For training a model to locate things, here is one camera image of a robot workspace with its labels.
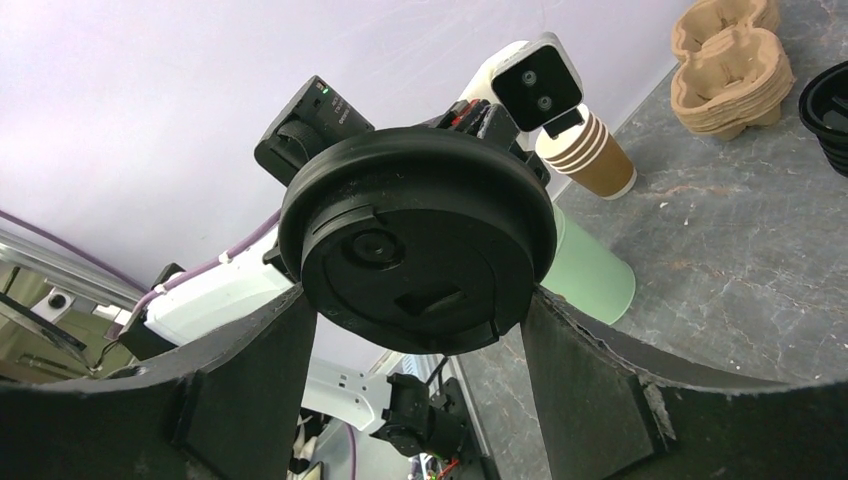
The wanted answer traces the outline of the black plastic cup lid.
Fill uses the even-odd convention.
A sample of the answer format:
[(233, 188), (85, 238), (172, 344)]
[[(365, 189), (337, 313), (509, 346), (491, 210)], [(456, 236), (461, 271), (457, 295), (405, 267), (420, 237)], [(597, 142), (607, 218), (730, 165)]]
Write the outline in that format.
[(551, 201), (506, 149), (441, 129), (344, 140), (284, 196), (282, 260), (326, 319), (410, 354), (495, 343), (556, 250)]

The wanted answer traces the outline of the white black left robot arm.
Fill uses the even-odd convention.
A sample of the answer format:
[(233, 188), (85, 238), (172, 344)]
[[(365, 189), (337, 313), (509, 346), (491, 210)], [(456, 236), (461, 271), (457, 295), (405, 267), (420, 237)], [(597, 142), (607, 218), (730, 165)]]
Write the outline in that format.
[[(189, 273), (167, 266), (153, 290), (134, 307), (118, 340), (137, 359), (147, 360), (238, 320), (292, 285), (273, 239), (270, 219), (219, 259)], [(453, 391), (431, 398), (441, 382), (435, 370), (426, 381), (409, 375), (363, 375), (359, 383), (342, 366), (315, 360), (307, 377), (305, 405), (296, 441), (315, 437), (315, 424), (329, 417), (391, 443), (412, 456), (425, 452), (449, 459), (475, 441), (467, 411)]]

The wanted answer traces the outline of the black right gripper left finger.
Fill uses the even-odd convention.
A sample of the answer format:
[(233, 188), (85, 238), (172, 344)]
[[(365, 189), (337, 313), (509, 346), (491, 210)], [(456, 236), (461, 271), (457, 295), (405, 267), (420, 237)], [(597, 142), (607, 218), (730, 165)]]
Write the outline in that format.
[(1, 387), (5, 479), (282, 479), (317, 314), (294, 286), (99, 380)]

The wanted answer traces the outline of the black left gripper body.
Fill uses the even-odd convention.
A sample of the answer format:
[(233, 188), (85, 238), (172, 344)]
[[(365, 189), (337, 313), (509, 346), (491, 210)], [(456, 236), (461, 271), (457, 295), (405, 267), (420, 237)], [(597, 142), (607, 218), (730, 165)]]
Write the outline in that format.
[(456, 131), (491, 143), (524, 163), (543, 187), (550, 183), (551, 174), (528, 146), (528, 134), (517, 127), (500, 104), (485, 99), (458, 100), (440, 116), (424, 121), (423, 126)]

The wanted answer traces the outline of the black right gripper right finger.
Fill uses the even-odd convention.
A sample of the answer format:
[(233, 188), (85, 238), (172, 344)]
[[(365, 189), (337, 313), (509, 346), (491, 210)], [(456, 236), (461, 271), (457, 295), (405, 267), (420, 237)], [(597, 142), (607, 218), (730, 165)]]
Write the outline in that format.
[(545, 289), (521, 325), (556, 479), (843, 479), (847, 384), (715, 369)]

